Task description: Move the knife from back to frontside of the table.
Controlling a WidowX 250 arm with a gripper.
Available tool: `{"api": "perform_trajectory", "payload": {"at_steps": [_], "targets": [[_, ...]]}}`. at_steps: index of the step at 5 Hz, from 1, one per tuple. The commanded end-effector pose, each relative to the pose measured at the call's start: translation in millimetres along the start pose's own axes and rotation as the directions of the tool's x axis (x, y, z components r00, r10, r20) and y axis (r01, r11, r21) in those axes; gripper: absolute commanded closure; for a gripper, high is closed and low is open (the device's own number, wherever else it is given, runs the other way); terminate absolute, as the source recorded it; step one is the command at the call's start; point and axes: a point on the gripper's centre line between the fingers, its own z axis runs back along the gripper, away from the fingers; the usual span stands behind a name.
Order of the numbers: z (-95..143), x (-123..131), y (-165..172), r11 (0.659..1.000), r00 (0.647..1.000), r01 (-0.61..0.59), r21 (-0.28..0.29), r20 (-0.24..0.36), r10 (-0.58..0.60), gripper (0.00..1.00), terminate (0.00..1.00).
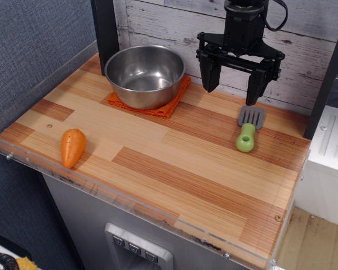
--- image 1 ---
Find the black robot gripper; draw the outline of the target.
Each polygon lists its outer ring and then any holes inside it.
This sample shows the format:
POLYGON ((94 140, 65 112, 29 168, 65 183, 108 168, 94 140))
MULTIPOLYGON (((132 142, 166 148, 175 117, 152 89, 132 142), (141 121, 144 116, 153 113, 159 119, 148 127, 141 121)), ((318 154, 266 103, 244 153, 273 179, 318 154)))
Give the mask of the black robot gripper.
POLYGON ((210 93, 220 82, 221 67, 227 66, 251 73, 248 80, 246 105, 253 106, 268 85, 267 76, 278 80, 280 64, 284 53, 268 46, 263 41, 264 29, 277 32, 286 21, 273 28, 267 22, 268 1, 225 1, 226 11, 222 34, 200 32, 197 58, 200 62, 202 85, 210 93), (263 70, 259 64, 241 59, 243 55, 260 57, 264 61, 263 70))

